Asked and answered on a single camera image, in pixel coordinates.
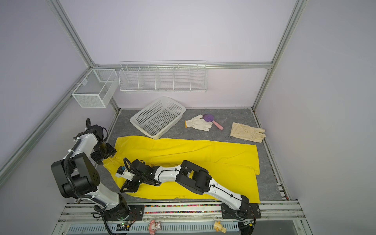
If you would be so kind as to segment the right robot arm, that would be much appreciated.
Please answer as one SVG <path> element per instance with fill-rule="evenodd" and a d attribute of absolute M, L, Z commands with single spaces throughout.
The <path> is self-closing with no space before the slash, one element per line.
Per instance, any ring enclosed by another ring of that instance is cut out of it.
<path fill-rule="evenodd" d="M 116 171 L 116 177 L 126 180 L 120 188 L 122 193 L 135 193 L 141 184 L 158 187 L 162 183 L 176 182 L 192 193 L 207 194 L 221 201 L 224 219 L 253 219 L 256 222 L 261 218 L 257 203 L 251 203 L 246 196 L 223 187 L 206 169 L 190 161 L 184 160 L 180 165 L 173 167 L 148 166 L 144 161 L 130 162 L 127 158 L 123 161 L 124 166 L 120 166 Z"/>

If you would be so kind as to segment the yellow trousers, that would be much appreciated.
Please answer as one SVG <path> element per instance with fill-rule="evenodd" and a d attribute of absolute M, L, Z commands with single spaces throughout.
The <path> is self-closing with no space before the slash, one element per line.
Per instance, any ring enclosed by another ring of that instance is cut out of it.
<path fill-rule="evenodd" d="M 256 176 L 260 174 L 259 155 L 256 145 L 215 142 L 208 140 L 154 140 L 142 136 L 127 136 L 117 139 L 117 153 L 104 160 L 104 167 L 118 187 L 125 183 L 116 176 L 116 171 L 129 161 L 143 160 L 149 166 L 172 167 L 184 160 L 190 161 L 209 172 L 220 185 L 259 203 Z"/>

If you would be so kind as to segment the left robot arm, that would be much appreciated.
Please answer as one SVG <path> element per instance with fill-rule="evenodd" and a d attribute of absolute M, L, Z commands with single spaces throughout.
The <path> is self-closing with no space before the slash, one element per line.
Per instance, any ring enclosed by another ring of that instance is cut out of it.
<path fill-rule="evenodd" d="M 130 217 L 125 199 L 100 181 L 93 163 L 113 157 L 116 150 L 107 141 L 107 129 L 86 120 L 85 131 L 74 137 L 75 144 L 68 154 L 51 165 L 58 189 L 64 198 L 89 200 L 94 210 L 107 221 L 122 221 Z"/>

